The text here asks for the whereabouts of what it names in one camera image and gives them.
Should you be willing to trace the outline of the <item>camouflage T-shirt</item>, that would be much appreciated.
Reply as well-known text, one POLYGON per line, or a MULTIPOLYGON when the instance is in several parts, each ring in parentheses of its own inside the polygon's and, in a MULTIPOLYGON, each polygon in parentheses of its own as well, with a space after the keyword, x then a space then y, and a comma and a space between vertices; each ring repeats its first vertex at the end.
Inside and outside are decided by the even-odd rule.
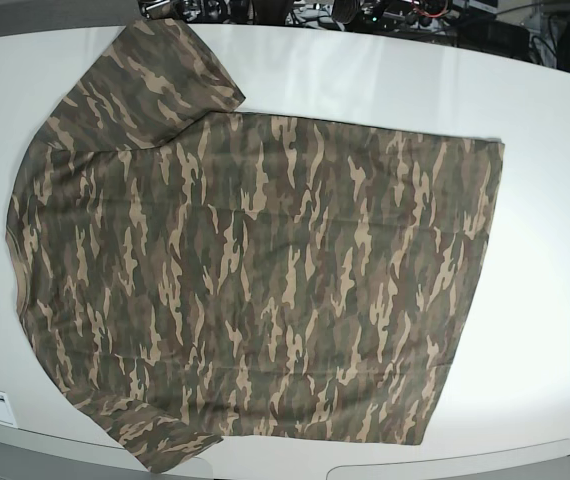
POLYGON ((174 19, 124 28, 62 98, 6 221, 38 362, 154 473, 227 436, 421 443, 502 143, 243 100, 174 19))

